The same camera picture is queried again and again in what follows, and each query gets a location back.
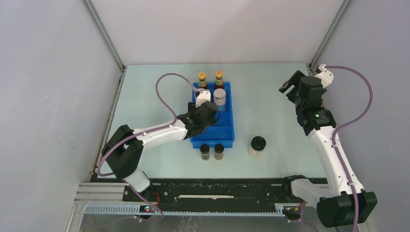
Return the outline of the clear jar silver lid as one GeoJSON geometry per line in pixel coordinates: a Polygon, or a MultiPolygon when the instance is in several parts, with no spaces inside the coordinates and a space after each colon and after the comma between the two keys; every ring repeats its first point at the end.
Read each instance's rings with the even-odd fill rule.
{"type": "Polygon", "coordinates": [[[226,109],[226,91],[222,88],[214,90],[213,93],[214,103],[219,111],[225,111],[226,109]]]}

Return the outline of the red sauce bottle yellow cap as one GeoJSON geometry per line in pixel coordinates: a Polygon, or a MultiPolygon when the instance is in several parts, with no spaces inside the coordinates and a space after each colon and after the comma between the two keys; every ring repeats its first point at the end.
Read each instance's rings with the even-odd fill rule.
{"type": "Polygon", "coordinates": [[[224,80],[223,80],[223,72],[216,71],[215,73],[216,79],[214,83],[214,89],[224,89],[224,80]]]}

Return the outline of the white spice jar black lid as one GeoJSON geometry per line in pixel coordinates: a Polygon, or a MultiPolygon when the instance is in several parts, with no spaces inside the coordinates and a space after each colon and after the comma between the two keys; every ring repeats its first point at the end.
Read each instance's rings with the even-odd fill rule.
{"type": "Polygon", "coordinates": [[[258,158],[262,155],[266,147],[266,140],[261,136],[255,136],[252,138],[249,148],[248,154],[253,158],[258,158]]]}

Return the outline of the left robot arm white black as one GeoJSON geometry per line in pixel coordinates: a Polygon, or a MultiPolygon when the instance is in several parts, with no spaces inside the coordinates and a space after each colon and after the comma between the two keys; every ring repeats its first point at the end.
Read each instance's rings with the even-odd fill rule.
{"type": "Polygon", "coordinates": [[[215,125],[218,119],[216,104],[205,101],[173,121],[146,130],[120,126],[102,150],[97,174],[100,177],[114,175],[127,183],[139,200],[148,201],[153,188],[145,172],[138,167],[142,153],[168,142],[195,137],[215,125]]]}

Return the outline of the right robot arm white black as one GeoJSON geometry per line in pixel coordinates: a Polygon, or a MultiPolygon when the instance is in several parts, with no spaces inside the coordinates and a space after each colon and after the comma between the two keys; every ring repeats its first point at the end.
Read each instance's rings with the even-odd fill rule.
{"type": "Polygon", "coordinates": [[[327,228],[364,223],[378,203],[374,192],[366,191],[354,174],[343,151],[336,121],[323,104],[322,95],[333,75],[323,70],[315,76],[296,71],[279,89],[295,104],[298,124],[313,143],[328,183],[328,190],[303,175],[284,178],[281,195],[287,202],[301,199],[314,206],[327,228]]]}

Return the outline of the blue compartment tray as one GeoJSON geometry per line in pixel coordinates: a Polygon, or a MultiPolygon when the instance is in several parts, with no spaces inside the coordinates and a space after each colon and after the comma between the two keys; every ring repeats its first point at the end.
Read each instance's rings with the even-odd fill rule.
{"type": "Polygon", "coordinates": [[[203,144],[209,147],[215,147],[217,144],[222,144],[225,148],[233,147],[235,136],[230,82],[224,83],[224,90],[226,92],[225,110],[220,113],[219,120],[214,126],[208,126],[203,133],[190,138],[194,149],[200,148],[203,144]]]}

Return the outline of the small pepper jar left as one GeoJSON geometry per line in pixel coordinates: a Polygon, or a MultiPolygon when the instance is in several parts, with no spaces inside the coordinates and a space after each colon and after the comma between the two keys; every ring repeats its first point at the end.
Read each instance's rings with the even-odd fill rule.
{"type": "Polygon", "coordinates": [[[210,147],[207,144],[203,144],[200,146],[200,152],[201,152],[201,159],[204,161],[209,160],[210,155],[209,155],[209,150],[210,147]]]}

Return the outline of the small pepper jar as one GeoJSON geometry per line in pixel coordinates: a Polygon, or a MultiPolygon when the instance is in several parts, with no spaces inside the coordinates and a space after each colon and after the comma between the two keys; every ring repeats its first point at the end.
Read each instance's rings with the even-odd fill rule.
{"type": "Polygon", "coordinates": [[[223,152],[224,152],[224,146],[222,144],[216,144],[214,147],[215,151],[215,159],[216,160],[222,160],[223,159],[223,152]]]}
{"type": "Polygon", "coordinates": [[[209,160],[210,155],[209,155],[209,150],[210,147],[207,144],[203,144],[200,146],[200,152],[201,152],[201,159],[204,161],[209,160]]]}

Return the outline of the small pepper jar right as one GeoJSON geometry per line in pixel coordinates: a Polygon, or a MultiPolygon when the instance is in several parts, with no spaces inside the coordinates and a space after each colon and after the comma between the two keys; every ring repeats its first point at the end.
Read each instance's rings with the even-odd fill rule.
{"type": "Polygon", "coordinates": [[[215,151],[215,159],[216,160],[222,160],[223,159],[223,152],[224,152],[224,146],[222,144],[216,144],[214,147],[215,151]]]}

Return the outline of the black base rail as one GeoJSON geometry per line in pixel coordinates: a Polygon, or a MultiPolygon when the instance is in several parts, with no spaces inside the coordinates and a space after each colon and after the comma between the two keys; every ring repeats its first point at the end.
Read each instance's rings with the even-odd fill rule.
{"type": "Polygon", "coordinates": [[[281,203],[301,203],[301,199],[284,193],[282,183],[281,178],[152,178],[141,196],[158,203],[163,212],[277,213],[276,206],[281,203]]]}

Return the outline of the aluminium frame front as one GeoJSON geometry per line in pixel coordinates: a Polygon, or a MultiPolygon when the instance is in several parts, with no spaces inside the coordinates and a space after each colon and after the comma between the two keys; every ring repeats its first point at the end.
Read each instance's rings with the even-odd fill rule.
{"type": "MultiPolygon", "coordinates": [[[[74,198],[75,203],[86,205],[86,213],[118,215],[152,215],[155,209],[138,198],[129,186],[123,183],[82,183],[74,198]]],[[[171,213],[164,215],[222,215],[222,216],[282,216],[299,205],[283,203],[276,206],[277,213],[171,213]]]]}

